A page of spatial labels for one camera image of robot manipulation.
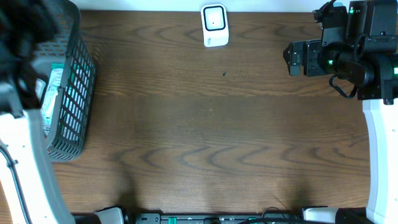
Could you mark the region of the green white 3M glove package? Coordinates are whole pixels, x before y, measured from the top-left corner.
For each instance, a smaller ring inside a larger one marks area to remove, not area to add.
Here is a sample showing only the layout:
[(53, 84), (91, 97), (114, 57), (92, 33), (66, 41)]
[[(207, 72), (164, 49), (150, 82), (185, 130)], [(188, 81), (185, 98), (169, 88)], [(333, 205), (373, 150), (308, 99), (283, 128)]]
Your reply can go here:
[(44, 96), (43, 105), (40, 110), (43, 119), (43, 129), (46, 136), (50, 132), (55, 100), (58, 95), (58, 88), (61, 84), (63, 68), (63, 63), (51, 64), (49, 84)]

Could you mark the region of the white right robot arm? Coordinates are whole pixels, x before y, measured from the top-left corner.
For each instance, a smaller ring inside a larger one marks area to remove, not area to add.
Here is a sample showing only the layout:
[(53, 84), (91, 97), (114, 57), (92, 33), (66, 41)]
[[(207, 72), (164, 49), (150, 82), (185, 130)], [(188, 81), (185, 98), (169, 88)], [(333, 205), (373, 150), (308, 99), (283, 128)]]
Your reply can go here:
[(305, 223), (397, 222), (397, 1), (328, 1), (314, 10), (322, 36), (291, 42), (283, 58), (291, 76), (329, 75), (353, 85), (369, 136), (370, 188), (364, 208), (307, 207)]

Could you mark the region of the grey plastic mesh basket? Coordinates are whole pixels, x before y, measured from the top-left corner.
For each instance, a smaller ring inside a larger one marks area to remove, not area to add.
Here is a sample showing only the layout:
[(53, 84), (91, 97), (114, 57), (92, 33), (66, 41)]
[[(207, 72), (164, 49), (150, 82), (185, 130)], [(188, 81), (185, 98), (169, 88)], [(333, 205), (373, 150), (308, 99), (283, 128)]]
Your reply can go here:
[[(69, 0), (44, 2), (57, 22), (53, 40), (38, 45), (32, 62), (36, 71), (50, 77), (51, 64), (63, 63), (63, 75), (45, 135), (47, 152), (53, 161), (77, 159), (83, 152), (95, 89), (96, 66), (80, 34), (80, 10)], [(38, 83), (42, 104), (49, 84)]]

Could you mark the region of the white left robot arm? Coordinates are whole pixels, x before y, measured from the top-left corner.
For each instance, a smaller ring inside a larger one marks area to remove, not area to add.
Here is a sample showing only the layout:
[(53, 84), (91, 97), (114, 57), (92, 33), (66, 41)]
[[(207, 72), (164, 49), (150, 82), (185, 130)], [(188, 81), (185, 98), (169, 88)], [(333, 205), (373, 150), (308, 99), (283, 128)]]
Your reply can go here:
[(1, 1), (1, 186), (13, 223), (74, 223), (45, 148), (34, 52), (58, 32), (43, 1)]

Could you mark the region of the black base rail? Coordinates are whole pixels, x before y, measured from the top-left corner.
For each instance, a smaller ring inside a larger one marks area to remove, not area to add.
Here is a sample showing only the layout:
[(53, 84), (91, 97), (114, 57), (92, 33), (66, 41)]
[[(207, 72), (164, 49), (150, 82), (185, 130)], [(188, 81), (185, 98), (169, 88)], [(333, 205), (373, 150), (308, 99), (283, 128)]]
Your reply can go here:
[(136, 224), (237, 224), (258, 218), (295, 218), (287, 213), (270, 212), (261, 214), (159, 214), (141, 213), (136, 215)]

